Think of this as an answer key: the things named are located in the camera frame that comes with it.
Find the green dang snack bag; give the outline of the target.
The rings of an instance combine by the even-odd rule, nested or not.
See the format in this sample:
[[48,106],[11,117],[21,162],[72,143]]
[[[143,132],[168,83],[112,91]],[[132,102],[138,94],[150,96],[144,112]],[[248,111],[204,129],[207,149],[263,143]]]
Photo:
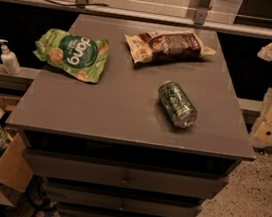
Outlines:
[[50,29],[35,42],[34,54],[40,61],[64,70],[81,82],[100,80],[109,51],[109,42],[72,35],[61,29]]

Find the brown chip bag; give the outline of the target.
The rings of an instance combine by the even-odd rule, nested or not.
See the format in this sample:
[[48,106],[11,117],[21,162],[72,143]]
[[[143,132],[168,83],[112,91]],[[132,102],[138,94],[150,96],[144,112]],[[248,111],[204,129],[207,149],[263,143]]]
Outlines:
[[152,31],[135,36],[125,35],[125,37],[134,64],[194,61],[216,53],[197,36],[192,28],[171,32]]

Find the grey drawer cabinet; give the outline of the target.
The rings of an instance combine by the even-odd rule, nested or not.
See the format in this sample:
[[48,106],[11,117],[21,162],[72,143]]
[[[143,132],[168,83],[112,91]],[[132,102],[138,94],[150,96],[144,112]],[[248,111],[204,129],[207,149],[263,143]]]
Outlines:
[[[100,81],[45,67],[8,118],[65,217],[195,217],[237,164],[254,158],[222,53],[135,67],[125,35],[149,27],[80,15],[72,33],[110,44]],[[187,129],[159,102],[167,81],[180,84],[198,112]]]

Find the white pump bottle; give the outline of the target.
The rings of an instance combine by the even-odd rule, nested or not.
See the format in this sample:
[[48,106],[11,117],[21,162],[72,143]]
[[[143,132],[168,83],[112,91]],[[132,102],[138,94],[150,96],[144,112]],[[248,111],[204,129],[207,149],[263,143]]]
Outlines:
[[21,72],[21,67],[14,52],[11,52],[10,49],[7,47],[7,43],[7,40],[0,39],[0,47],[2,50],[1,61],[9,75],[17,75]]

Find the green soda can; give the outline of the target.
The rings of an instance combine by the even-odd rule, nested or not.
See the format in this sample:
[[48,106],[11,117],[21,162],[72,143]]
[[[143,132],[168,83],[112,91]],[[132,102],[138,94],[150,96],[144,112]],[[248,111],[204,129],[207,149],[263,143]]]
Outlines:
[[164,82],[159,87],[158,95],[159,102],[174,126],[187,129],[196,121],[198,112],[180,84]]

